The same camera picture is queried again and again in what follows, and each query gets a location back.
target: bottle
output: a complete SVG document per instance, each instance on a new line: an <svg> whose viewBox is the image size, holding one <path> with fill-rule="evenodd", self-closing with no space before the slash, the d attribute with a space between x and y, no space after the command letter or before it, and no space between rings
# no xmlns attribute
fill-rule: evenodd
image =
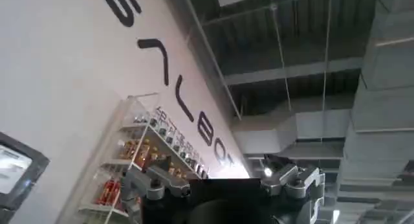
<svg viewBox="0 0 414 224"><path fill-rule="evenodd" d="M179 168L175 172L175 177L178 177L178 178L181 178L182 177L182 173L181 173L181 170Z"/></svg>
<svg viewBox="0 0 414 224"><path fill-rule="evenodd" d="M180 141L176 140L173 146L173 150L178 153L180 152Z"/></svg>
<svg viewBox="0 0 414 224"><path fill-rule="evenodd" d="M171 163L169 164L168 173L169 173L169 174L171 174L171 175L174 175L174 171L175 171L174 163L173 163L173 162L171 162Z"/></svg>
<svg viewBox="0 0 414 224"><path fill-rule="evenodd" d="M169 145L173 144L174 133L175 133L175 130L172 128L172 126L170 126L168 129L167 135L166 135L167 144Z"/></svg>
<svg viewBox="0 0 414 224"><path fill-rule="evenodd" d="M150 161L155 161L158 158L158 148L157 147L153 147L151 150L151 155L150 157Z"/></svg>
<svg viewBox="0 0 414 224"><path fill-rule="evenodd" d="M112 205L115 202L116 195L118 195L119 189L121 188L121 183L119 181L114 183L111 193L109 194L107 205Z"/></svg>
<svg viewBox="0 0 414 224"><path fill-rule="evenodd" d="M111 194L111 190L114 186L114 181L112 179L105 182L102 188L102 192L99 195L98 199L96 200L96 204L105 205L108 201L109 195Z"/></svg>
<svg viewBox="0 0 414 224"><path fill-rule="evenodd" d="M191 160L191 163L190 163L190 167L193 169L193 170L195 170L195 167L197 166L197 161L195 160L195 159L192 159Z"/></svg>
<svg viewBox="0 0 414 224"><path fill-rule="evenodd" d="M202 179L206 179L206 175L207 175L206 170L203 170L203 171L201 172L201 178L202 178Z"/></svg>
<svg viewBox="0 0 414 224"><path fill-rule="evenodd" d="M134 117L133 123L135 123L135 124L147 123L148 122L147 121L147 116L148 116L147 113L139 114L138 116Z"/></svg>
<svg viewBox="0 0 414 224"><path fill-rule="evenodd" d="M135 164L141 168L144 167L145 161L148 156L149 148L150 147L148 144L143 144L140 148L138 155L135 157Z"/></svg>
<svg viewBox="0 0 414 224"><path fill-rule="evenodd" d="M138 148L138 145L140 144L140 140L133 140L131 141L133 143L133 145L131 146L131 148L128 151L127 154L127 158L128 159L132 159L136 153L136 149Z"/></svg>
<svg viewBox="0 0 414 224"><path fill-rule="evenodd" d="M124 143L124 147L122 148L122 151L120 152L119 158L121 159L128 159L128 151L131 148L132 142L129 140Z"/></svg>
<svg viewBox="0 0 414 224"><path fill-rule="evenodd" d="M149 125L154 129L157 130L158 129L158 122L157 120L155 120L154 118L151 118L151 120L149 121Z"/></svg>
<svg viewBox="0 0 414 224"><path fill-rule="evenodd" d="M158 130L158 134L160 134L162 138L164 138L167 135L167 128L168 128L167 122L161 122L160 129Z"/></svg>

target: exposed ceiling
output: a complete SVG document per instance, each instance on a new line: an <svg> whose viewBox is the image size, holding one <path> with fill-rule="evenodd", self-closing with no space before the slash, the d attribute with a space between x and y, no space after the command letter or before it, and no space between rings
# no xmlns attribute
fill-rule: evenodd
<svg viewBox="0 0 414 224"><path fill-rule="evenodd" d="M218 0L190 1L206 37L193 29L196 23L179 5L187 24L184 34L204 69L218 65L243 115L267 114L291 99L307 97L320 98L325 107L326 96L356 93L376 0L243 0L222 7ZM343 211L338 223L395 223L414 208L411 201L397 200L414 192L412 161L399 170L397 181L367 177L366 182L345 179L339 185L344 138L297 140L282 152L301 166L327 172L327 200L318 223L330 223L334 208ZM289 150L319 146L334 150L336 156L297 157ZM263 175L262 158L262 153L246 156L256 177Z"/></svg>
<svg viewBox="0 0 414 224"><path fill-rule="evenodd" d="M218 0L191 1L225 76L360 58L375 9L375 0L244 0L223 7ZM330 73L327 66L329 94L354 93L359 71ZM323 96L324 79L320 73L231 85L230 90L237 107L242 101L247 107L243 114L258 115L288 94Z"/></svg>

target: product display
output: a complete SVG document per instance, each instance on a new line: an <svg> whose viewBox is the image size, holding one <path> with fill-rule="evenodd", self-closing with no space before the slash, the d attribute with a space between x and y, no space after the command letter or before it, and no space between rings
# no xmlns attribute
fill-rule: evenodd
<svg viewBox="0 0 414 224"><path fill-rule="evenodd" d="M144 124L144 123L147 123L148 122L148 120L147 120L147 117L148 116L149 116L148 113L142 113L139 116L134 117L133 123L136 123L136 124Z"/></svg>
<svg viewBox="0 0 414 224"><path fill-rule="evenodd" d="M135 162L136 165L138 165L141 168L145 165L145 161L147 159L147 156L148 156L148 153L149 153L149 149L150 149L149 140L146 139L142 143L142 145L141 145L141 147L139 149L138 155L135 157L134 162Z"/></svg>
<svg viewBox="0 0 414 224"><path fill-rule="evenodd" d="M171 175L174 175L174 171L175 171L174 163L173 163L173 162L171 162L171 163L169 164L168 173L169 173L169 174L171 174Z"/></svg>
<svg viewBox="0 0 414 224"><path fill-rule="evenodd" d="M202 171L203 171L203 167L202 167L202 165L201 165L201 164L199 164L199 165L197 166L196 173L201 174L201 172L202 172Z"/></svg>
<svg viewBox="0 0 414 224"><path fill-rule="evenodd" d="M156 159L158 159L158 148L152 147L151 153L149 154L149 159L147 159L147 162L155 161Z"/></svg>
<svg viewBox="0 0 414 224"><path fill-rule="evenodd" d="M158 121L154 118L151 118L151 120L149 121L149 125L154 129L154 130L158 130Z"/></svg>
<svg viewBox="0 0 414 224"><path fill-rule="evenodd" d="M167 135L167 129L168 129L168 124L166 122L161 122L160 129L158 130L158 134L160 134L160 136L164 138Z"/></svg>
<svg viewBox="0 0 414 224"><path fill-rule="evenodd" d="M116 195L120 190L121 184L114 180L108 180L102 188L98 199L96 200L96 204L99 205L112 205L115 201Z"/></svg>
<svg viewBox="0 0 414 224"><path fill-rule="evenodd" d="M174 176L175 176L175 177L179 177L179 178L181 178L181 177L182 177L182 173L181 173L181 170L180 170L179 168L177 168L177 171L175 171Z"/></svg>

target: light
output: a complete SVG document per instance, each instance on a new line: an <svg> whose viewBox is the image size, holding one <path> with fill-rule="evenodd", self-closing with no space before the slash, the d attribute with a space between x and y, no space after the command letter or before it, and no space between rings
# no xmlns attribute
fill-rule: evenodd
<svg viewBox="0 0 414 224"><path fill-rule="evenodd" d="M341 211L339 211L339 210L334 210L334 217L333 217L334 221L333 221L333 224L335 224L335 223L336 223L336 221L338 221L339 214L341 214Z"/></svg>
<svg viewBox="0 0 414 224"><path fill-rule="evenodd" d="M264 171L266 177L270 177L273 174L273 171L270 168L267 168L267 167L263 171Z"/></svg>

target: display shelf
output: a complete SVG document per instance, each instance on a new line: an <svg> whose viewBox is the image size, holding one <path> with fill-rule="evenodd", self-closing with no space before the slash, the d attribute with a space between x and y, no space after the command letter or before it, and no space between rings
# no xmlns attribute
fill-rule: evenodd
<svg viewBox="0 0 414 224"><path fill-rule="evenodd" d="M108 212L108 213L112 211L116 214L122 215L124 217L128 217L128 214L126 212L118 210L117 208L113 208L112 206L109 206L109 205L87 203L87 204L80 205L79 210L90 210L90 211Z"/></svg>
<svg viewBox="0 0 414 224"><path fill-rule="evenodd" d="M195 177L201 179L201 176L195 172L193 168L191 168L188 163L168 144L164 138L151 126L148 127L148 131L146 137L152 139L153 142L156 142L156 146L160 149L160 152L167 153L171 155L171 161L174 164L178 165L181 170L185 170L186 172L191 173Z"/></svg>
<svg viewBox="0 0 414 224"><path fill-rule="evenodd" d="M184 138L179 136L182 134L170 119L164 117L162 120L158 103L158 94L130 96L120 102L111 123L103 133L96 156L90 161L87 172L79 183L76 199L72 200L72 203L76 203L73 206L76 215L68 223L129 223L127 213L119 210L118 185L128 169L134 167L142 170L135 162L143 162L143 159L149 162L148 159L156 159L157 156L158 159L162 155L171 157L176 171L180 169L182 174L186 174L187 179L201 179L201 176L173 149L172 144L180 144L180 151L186 150L190 157L194 157L199 162L197 158L199 156L192 156L194 154L192 146L188 142L183 145ZM173 139L172 144L168 144L158 133L159 127L168 130L169 137ZM138 156L147 149L150 149L150 153L146 157Z"/></svg>

